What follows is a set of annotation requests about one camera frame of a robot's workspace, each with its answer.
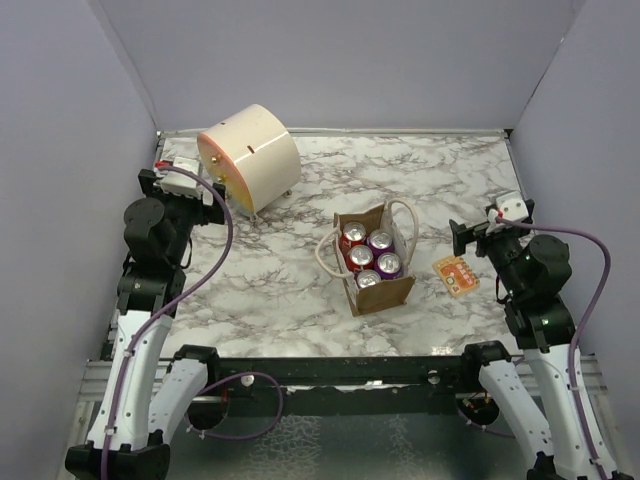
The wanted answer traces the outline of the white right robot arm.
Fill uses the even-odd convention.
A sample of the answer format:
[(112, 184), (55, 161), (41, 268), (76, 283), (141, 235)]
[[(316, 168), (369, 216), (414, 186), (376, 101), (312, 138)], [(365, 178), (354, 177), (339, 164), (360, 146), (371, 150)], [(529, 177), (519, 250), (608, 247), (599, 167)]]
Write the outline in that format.
[[(488, 393), (528, 463), (529, 479), (624, 479), (601, 433), (581, 365), (579, 340), (611, 270), (606, 245), (587, 232), (534, 223), (534, 202), (517, 192), (496, 197), (486, 219), (466, 226), (449, 223), (455, 255), (476, 246), (488, 258), (498, 285), (506, 324), (530, 368), (539, 397), (523, 386), (511, 355), (499, 341), (466, 345), (461, 383)], [(604, 267), (581, 320), (575, 321), (560, 292), (572, 275), (570, 249), (560, 234), (593, 242)]]

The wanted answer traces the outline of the purple fanta can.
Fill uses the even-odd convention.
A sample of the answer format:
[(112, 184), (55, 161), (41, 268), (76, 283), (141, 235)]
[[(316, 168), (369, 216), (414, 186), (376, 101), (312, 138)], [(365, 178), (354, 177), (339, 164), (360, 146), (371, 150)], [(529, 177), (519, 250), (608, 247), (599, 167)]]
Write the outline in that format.
[(379, 284), (382, 281), (380, 275), (372, 269), (362, 270), (355, 276), (356, 285), (359, 289), (368, 288)]
[(374, 270), (382, 280), (397, 279), (402, 275), (403, 263), (401, 258), (393, 253), (381, 254), (375, 261)]
[(367, 246), (375, 256), (394, 251), (393, 235), (384, 229), (376, 229), (367, 238)]

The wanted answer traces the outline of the purple fanta can front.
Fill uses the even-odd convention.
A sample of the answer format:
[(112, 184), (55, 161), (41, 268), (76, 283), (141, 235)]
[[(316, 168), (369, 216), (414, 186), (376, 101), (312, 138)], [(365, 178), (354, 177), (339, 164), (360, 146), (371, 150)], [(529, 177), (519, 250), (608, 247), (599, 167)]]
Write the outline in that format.
[(382, 281), (380, 275), (372, 269), (362, 270), (355, 276), (356, 285), (359, 289), (368, 288), (379, 284)]

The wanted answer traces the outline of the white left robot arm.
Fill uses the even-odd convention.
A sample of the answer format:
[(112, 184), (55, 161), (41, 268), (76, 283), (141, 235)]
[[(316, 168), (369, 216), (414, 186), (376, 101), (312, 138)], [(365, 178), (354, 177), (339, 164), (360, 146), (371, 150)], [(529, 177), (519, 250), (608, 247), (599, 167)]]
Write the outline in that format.
[(158, 162), (138, 175), (142, 198), (124, 212), (128, 252), (117, 287), (112, 362), (102, 402), (83, 444), (68, 449), (65, 469), (77, 479), (163, 479), (170, 443), (197, 393), (220, 385), (212, 347), (181, 347), (162, 385), (156, 373), (184, 286), (196, 226), (231, 228), (225, 190), (200, 167)]

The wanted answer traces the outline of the red cola can front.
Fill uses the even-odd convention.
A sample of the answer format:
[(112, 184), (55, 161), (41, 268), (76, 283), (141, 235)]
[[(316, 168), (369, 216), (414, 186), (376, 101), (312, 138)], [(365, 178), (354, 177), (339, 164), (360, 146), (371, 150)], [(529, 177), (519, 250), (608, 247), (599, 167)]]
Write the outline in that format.
[(346, 264), (350, 271), (360, 272), (371, 269), (374, 265), (374, 254), (371, 249), (364, 244), (352, 247), (346, 256)]

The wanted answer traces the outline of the red cola can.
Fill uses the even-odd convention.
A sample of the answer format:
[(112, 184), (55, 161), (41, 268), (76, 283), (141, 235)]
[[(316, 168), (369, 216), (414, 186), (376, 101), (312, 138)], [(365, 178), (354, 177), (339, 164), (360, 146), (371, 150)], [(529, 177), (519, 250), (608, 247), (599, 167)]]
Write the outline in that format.
[(365, 226), (356, 221), (347, 222), (341, 232), (341, 247), (350, 250), (354, 246), (366, 243), (367, 231)]
[(364, 244), (352, 247), (346, 256), (346, 264), (350, 271), (360, 272), (371, 269), (374, 265), (374, 254), (371, 249)]

